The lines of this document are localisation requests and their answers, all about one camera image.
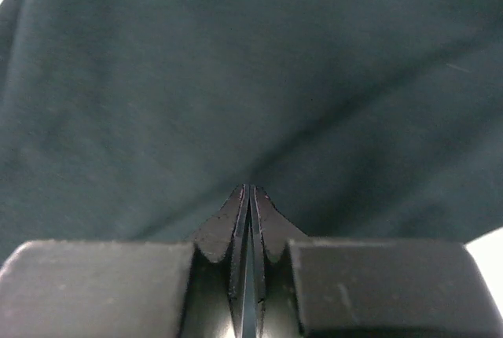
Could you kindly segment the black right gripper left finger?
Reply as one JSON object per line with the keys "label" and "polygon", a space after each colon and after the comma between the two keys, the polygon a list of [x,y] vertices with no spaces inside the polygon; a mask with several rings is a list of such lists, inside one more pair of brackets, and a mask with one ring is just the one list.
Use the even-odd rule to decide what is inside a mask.
{"label": "black right gripper left finger", "polygon": [[21,244],[1,268],[2,336],[242,336],[249,192],[181,242]]}

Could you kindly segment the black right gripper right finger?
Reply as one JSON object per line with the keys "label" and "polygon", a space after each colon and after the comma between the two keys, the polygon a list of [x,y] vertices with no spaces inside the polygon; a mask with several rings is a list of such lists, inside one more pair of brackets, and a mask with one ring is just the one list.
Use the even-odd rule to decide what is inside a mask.
{"label": "black right gripper right finger", "polygon": [[259,337],[499,337],[464,245],[309,237],[251,188]]}

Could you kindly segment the black t-shirt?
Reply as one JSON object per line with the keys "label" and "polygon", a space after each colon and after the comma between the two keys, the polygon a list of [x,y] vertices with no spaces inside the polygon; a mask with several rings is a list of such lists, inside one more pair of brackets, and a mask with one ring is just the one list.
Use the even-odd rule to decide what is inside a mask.
{"label": "black t-shirt", "polygon": [[502,224],[502,0],[5,0],[1,255],[176,241],[241,183],[314,236]]}

